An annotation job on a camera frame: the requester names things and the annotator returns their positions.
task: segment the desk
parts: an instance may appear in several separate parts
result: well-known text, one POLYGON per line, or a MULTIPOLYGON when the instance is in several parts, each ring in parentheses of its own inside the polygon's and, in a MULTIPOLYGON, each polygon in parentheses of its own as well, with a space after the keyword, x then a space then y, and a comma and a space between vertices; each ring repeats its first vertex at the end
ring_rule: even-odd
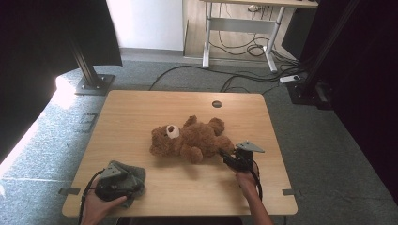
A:
POLYGON ((272 215, 297 212, 294 196, 284 196, 290 182, 269 119, 259 94, 111 91, 105 101, 72 187, 63 214, 77 217, 81 194, 93 174, 110 160, 146 168, 145 194, 133 205, 111 216, 227 216, 249 215, 236 178, 222 158, 205 158, 192 165, 182 157, 154 157, 149 153, 151 130, 181 126, 190 115, 207 123, 213 117, 225 122, 224 135, 233 143, 249 140, 266 153, 254 153, 260 167, 263 203, 272 215), (214 108, 213 101, 222 106, 214 108))
POLYGON ((203 67, 209 66, 209 53, 210 53, 210 31, 230 31, 230 32, 245 32, 256 34, 270 34, 267 46, 264 46, 265 56, 268 61, 269 69, 271 72, 276 73, 277 68, 271 55, 272 46, 275 42, 276 35, 278 34, 281 25, 282 16, 286 7, 291 8, 316 8, 318 4, 308 0, 201 0, 209 3, 207 10, 207 26, 206 26, 206 42, 203 50, 203 67), (278 18, 276 21, 258 21, 258 20, 239 20, 230 18, 214 18, 211 16, 213 3, 226 3, 226 4, 243 4, 243 5, 258 5, 258 6, 277 6, 281 7, 278 18))

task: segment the floor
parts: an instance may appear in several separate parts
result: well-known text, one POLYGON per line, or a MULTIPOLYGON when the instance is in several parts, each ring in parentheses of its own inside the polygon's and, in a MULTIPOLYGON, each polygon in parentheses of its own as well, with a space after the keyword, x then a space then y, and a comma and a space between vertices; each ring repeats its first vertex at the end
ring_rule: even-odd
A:
MULTIPOLYGON (((169 52, 123 50, 122 57, 124 67, 96 67, 116 76, 112 89, 148 90, 168 69, 201 65, 169 52), (177 62, 169 62, 173 57, 177 62)), ((225 65, 173 70, 154 90, 219 92, 229 76, 211 70, 268 76, 257 63, 218 63, 225 65)), ((105 100, 73 95, 81 77, 78 69, 59 77, 52 101, 1 164, 0 220, 5 224, 76 224, 76 218, 62 215, 66 197, 58 190, 70 187, 105 100)), ((396 224, 397 205, 334 112, 291 104, 285 86, 276 82, 238 79, 232 85, 241 87, 235 92, 269 90, 264 98, 298 204, 287 224, 396 224)), ((253 224, 250 217, 242 218, 253 224)), ((283 224, 283 217, 272 218, 283 224)), ((102 224, 115 224, 115 219, 102 224)))

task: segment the teddy bear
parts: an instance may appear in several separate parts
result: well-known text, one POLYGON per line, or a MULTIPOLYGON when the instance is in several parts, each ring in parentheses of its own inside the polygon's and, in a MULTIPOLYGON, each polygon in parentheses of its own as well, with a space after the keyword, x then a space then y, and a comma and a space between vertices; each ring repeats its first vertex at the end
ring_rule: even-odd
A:
POLYGON ((207 124, 197 122, 196 115, 190 116, 182 128, 166 125, 152 130, 150 153, 158 157, 182 156, 192 164, 200 163, 223 150, 232 154, 234 145, 221 135, 225 126, 223 120, 212 118, 207 124))

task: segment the wall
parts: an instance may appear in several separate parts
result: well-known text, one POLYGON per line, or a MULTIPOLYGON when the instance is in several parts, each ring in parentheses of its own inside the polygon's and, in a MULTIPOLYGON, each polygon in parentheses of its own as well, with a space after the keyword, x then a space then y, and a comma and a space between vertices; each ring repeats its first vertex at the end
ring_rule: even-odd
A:
POLYGON ((182 0, 107 0, 121 48, 183 51, 182 0))

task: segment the teddy bear snout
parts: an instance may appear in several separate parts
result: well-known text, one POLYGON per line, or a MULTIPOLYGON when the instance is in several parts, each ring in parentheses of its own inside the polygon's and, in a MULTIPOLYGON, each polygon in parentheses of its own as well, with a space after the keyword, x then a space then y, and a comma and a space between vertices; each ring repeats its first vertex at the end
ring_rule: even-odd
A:
POLYGON ((174 125, 167 126, 166 132, 167 132, 167 136, 169 136, 169 138, 171 138, 171 139, 179 137, 179 128, 177 126, 174 126, 174 125))

